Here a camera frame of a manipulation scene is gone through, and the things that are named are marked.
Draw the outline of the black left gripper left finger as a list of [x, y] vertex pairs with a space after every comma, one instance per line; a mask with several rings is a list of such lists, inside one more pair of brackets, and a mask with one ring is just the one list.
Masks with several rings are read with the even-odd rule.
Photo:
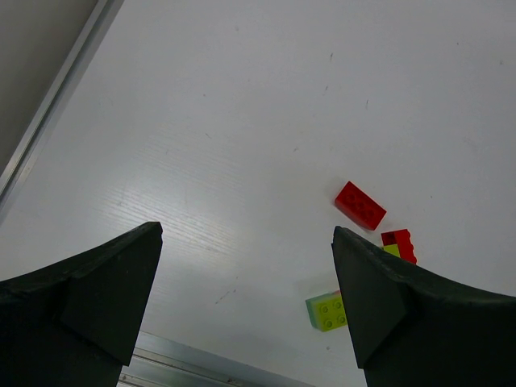
[[163, 245], [147, 222], [1, 283], [3, 386], [115, 386], [128, 366]]

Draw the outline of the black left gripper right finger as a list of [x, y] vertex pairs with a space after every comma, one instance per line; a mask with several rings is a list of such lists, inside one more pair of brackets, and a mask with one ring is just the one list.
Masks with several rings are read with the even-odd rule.
[[441, 277], [345, 227], [331, 246], [368, 385], [514, 385], [513, 297]]

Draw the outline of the lime curved lego piece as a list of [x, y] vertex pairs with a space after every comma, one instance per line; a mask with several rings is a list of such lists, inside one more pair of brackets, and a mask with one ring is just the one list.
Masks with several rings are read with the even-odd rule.
[[401, 257], [399, 247], [396, 244], [385, 245], [382, 247], [382, 249], [393, 256], [396, 256], [398, 258]]

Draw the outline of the lime two-by-four lego brick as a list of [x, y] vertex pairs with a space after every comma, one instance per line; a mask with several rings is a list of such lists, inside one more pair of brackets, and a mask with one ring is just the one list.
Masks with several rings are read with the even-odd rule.
[[311, 326], [321, 332], [347, 325], [347, 316], [339, 291], [306, 299], [306, 308]]

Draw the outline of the red curved lego piece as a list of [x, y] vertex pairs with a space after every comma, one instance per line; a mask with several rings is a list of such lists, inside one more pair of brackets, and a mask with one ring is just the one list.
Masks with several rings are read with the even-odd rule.
[[401, 254], [400, 259], [411, 264], [417, 264], [418, 260], [414, 254], [414, 245], [410, 237], [410, 232], [407, 229], [387, 231], [381, 234], [383, 246], [396, 244]]

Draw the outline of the red two-by-four lego brick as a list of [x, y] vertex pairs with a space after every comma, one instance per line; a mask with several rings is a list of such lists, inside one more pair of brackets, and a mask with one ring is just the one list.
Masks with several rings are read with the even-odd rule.
[[386, 215], [382, 206], [351, 181], [335, 197], [334, 204], [355, 224], [367, 231], [375, 231]]

